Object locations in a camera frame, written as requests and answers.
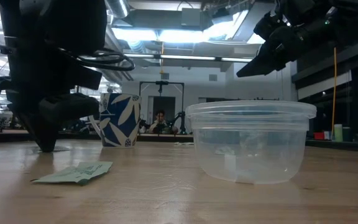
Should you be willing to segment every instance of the desk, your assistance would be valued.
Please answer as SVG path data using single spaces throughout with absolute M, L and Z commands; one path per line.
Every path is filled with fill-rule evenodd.
M 84 187 L 30 183 L 98 160 L 114 164 Z M 291 182 L 251 185 L 206 175 L 193 146 L 64 140 L 42 154 L 32 142 L 0 144 L 0 223 L 358 223 L 358 152 L 308 147 Z

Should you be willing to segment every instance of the man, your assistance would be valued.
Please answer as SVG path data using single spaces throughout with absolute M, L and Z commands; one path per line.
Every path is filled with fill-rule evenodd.
M 171 133 L 177 133 L 178 128 L 172 127 L 172 129 L 167 130 L 167 128 L 170 129 L 168 126 L 166 120 L 165 120 L 165 111 L 164 110 L 158 110 L 155 114 L 155 121 L 150 126 L 150 128 L 147 130 L 147 133 L 155 133 L 155 134 L 171 134 Z

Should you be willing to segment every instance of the mug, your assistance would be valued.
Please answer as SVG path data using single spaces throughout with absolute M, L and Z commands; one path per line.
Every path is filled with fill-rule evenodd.
M 140 96 L 122 93 L 102 93 L 100 122 L 89 117 L 102 139 L 103 147 L 134 147 L 140 122 Z

